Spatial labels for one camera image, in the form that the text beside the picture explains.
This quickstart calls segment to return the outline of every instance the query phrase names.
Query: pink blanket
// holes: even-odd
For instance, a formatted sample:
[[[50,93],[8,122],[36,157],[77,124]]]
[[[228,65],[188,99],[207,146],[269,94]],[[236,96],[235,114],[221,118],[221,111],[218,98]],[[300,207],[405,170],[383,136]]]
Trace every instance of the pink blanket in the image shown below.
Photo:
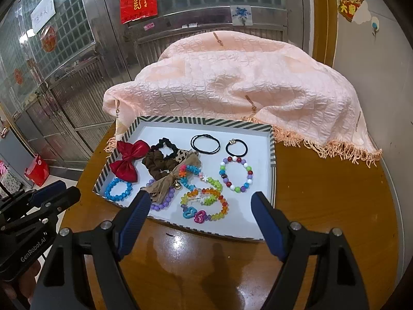
[[[171,44],[134,81],[108,89],[103,110],[116,139],[136,116],[171,115],[271,124],[275,140],[300,142],[320,157],[379,160],[359,99],[340,73],[294,45],[233,31]]]

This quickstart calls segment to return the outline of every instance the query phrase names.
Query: black hair tie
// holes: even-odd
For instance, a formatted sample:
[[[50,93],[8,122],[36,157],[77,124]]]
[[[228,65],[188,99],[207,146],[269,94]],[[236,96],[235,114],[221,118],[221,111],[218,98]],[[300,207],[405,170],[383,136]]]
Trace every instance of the black hair tie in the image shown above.
[[[164,157],[164,160],[174,159],[176,157],[176,155],[178,155],[178,148],[171,141],[169,141],[169,139],[167,139],[166,137],[164,137],[163,139],[160,139],[159,143],[157,145],[153,145],[151,147],[151,151],[159,150],[160,148],[162,148],[164,146],[164,144],[168,148],[172,149],[172,153],[169,154],[169,155],[166,155]]]
[[[229,152],[229,150],[228,150],[229,145],[234,145],[236,142],[241,142],[241,143],[245,146],[245,153],[243,153],[242,155],[235,155],[235,154]],[[227,153],[228,153],[229,155],[231,155],[231,156],[234,156],[234,157],[243,157],[243,156],[245,156],[245,155],[247,154],[247,152],[248,152],[248,147],[247,147],[247,144],[246,144],[243,140],[241,140],[241,139],[230,139],[229,142],[228,142],[228,144],[227,144],[227,146],[225,147],[225,150],[226,150]]]
[[[195,147],[195,141],[197,140],[197,138],[199,137],[206,137],[208,139],[212,139],[214,140],[216,143],[218,143],[218,148],[216,148],[214,151],[212,152],[206,152],[204,150],[198,149],[197,147]],[[221,145],[218,141],[218,139],[216,139],[215,137],[213,137],[212,135],[209,134],[201,134],[201,135],[195,135],[192,139],[191,139],[191,147],[193,150],[196,150],[197,152],[200,152],[202,154],[207,154],[207,155],[212,155],[212,154],[216,154],[217,152],[219,152],[219,150],[221,149]]]

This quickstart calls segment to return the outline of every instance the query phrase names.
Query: hair bow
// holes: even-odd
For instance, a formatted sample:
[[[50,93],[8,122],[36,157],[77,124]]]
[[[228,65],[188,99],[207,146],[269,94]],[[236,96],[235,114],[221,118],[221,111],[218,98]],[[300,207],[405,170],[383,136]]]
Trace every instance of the hair bow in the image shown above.
[[[135,159],[142,158],[148,153],[151,148],[141,139],[134,144],[118,141],[116,145],[118,151],[122,154],[122,159],[110,164],[110,169],[116,177],[127,182],[137,182],[138,173],[132,164]]]

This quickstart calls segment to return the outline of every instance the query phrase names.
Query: gray wall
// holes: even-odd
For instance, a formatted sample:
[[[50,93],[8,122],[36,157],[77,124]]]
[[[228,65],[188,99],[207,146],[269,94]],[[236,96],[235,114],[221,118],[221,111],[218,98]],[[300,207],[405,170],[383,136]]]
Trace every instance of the gray wall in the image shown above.
[[[368,131],[383,149],[394,182],[399,226],[404,228],[404,239],[399,228],[400,278],[403,263],[406,269],[413,255],[413,50],[385,3],[366,1],[371,15],[379,19],[377,37],[370,21],[359,25],[339,14],[333,67],[356,89]]]

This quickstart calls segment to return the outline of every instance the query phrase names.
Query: wooden table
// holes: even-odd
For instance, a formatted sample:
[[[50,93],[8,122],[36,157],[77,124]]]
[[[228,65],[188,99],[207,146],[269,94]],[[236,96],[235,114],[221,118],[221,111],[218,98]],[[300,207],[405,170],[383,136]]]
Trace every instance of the wooden table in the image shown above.
[[[81,200],[66,212],[62,227],[93,229],[119,211],[92,192],[113,133],[112,126],[88,162],[77,185]],[[276,207],[310,230],[340,227],[359,264],[370,308],[379,309],[393,290],[398,255],[396,215],[381,166],[320,159],[305,147],[282,144],[276,145],[276,155]],[[92,258],[86,261],[96,308],[105,309]],[[296,309],[305,306],[314,266],[315,258],[307,266]],[[121,262],[142,310],[260,309],[280,267],[265,243],[202,236],[151,219]]]

